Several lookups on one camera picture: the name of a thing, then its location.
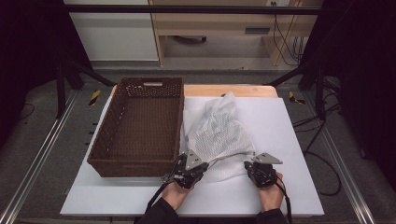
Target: person's hand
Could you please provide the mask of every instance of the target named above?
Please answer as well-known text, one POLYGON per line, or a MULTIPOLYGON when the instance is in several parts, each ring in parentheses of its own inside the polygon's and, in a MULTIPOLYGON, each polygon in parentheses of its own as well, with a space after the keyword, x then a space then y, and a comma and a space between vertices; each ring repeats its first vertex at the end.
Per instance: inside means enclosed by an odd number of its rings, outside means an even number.
POLYGON ((175 209, 175 211, 183 204, 187 195, 194 189, 183 189, 178 183, 172 182, 163 190, 163 198, 175 209))
MULTIPOLYGON (((276 174, 280 179, 282 179, 283 175, 281 173, 276 174)), ((282 187, 282 182, 279 179, 276 182, 282 187)), ((268 188, 257 189, 257 191, 259 192, 260 202, 264 211, 280 208, 284 195, 282 190, 277 185, 273 185, 268 188)))

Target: gray floor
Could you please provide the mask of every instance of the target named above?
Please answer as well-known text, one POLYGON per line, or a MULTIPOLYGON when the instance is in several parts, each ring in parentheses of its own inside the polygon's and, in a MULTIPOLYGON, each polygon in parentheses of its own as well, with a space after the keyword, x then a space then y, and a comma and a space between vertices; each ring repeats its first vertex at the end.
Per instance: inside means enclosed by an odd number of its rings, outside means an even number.
MULTIPOLYGON (((235 84, 267 83, 292 68, 292 66, 284 64, 279 67, 270 66, 268 55, 257 50, 263 49, 260 38, 235 37, 229 39, 209 36, 206 43, 172 38, 168 44, 163 67, 152 63, 128 63, 128 66, 133 65, 133 67, 123 66, 123 69, 110 63, 95 63, 95 66, 98 73, 114 81, 130 76, 177 75, 184 77, 186 83, 235 84)), ((19 223, 62 223, 61 220, 77 220, 75 223, 83 223, 82 220, 86 222, 95 220, 108 223, 108 217, 62 217, 59 215, 67 189, 72 186, 78 167, 88 148, 87 143, 91 141, 90 132, 94 131, 94 124, 98 121, 106 98, 111 91, 111 88, 86 76, 83 78, 86 85, 82 91, 79 91, 76 104, 18 214, 17 222, 19 223), (96 90, 102 91, 98 101, 94 106, 88 105, 96 90)), ((310 100, 307 99, 312 95, 310 91, 299 92, 296 86, 298 79, 299 77, 296 77, 277 87, 279 97, 285 101, 291 122, 314 116, 309 105, 300 105, 289 101, 290 91, 294 92, 296 99, 310 100)), ((326 106, 330 107, 337 104, 337 99, 330 96, 327 102, 326 106)), ((34 105, 35 111, 29 117, 20 120, 14 128, 13 134, 0 150, 1 211, 11 200, 55 121, 57 109, 55 83, 50 82, 32 90, 26 103, 34 105)), ((27 105, 21 112, 21 117, 29 114, 31 109, 32 107, 27 105)), ((307 147, 317 129, 310 132, 300 131, 315 127, 317 124, 311 122, 296 129, 302 149, 307 147)), ((376 223, 396 223, 396 194, 382 176, 375 162, 361 158, 359 145, 354 140, 342 114, 338 111, 328 114, 325 127, 331 134, 347 168, 352 173, 376 223)), ((322 137, 322 135, 319 136, 310 150, 331 161, 322 137)), ((324 162, 309 155, 306 156, 306 162, 318 191, 332 192, 336 190, 335 175, 324 162)), ((344 189, 334 197, 322 195, 319 197, 325 215, 295 218, 295 223, 359 223, 344 189)), ((130 217, 114 217, 114 220, 132 219, 130 217)), ((201 222, 209 223, 208 220, 201 220, 201 222)))

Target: wicker basket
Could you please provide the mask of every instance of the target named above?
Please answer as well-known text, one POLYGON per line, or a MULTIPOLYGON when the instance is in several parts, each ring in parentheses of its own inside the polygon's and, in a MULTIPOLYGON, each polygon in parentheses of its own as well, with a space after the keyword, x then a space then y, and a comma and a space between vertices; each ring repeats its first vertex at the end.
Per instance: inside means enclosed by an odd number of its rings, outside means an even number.
POLYGON ((181 77, 123 78, 88 163, 102 177, 169 173, 180 148, 183 106, 181 77))

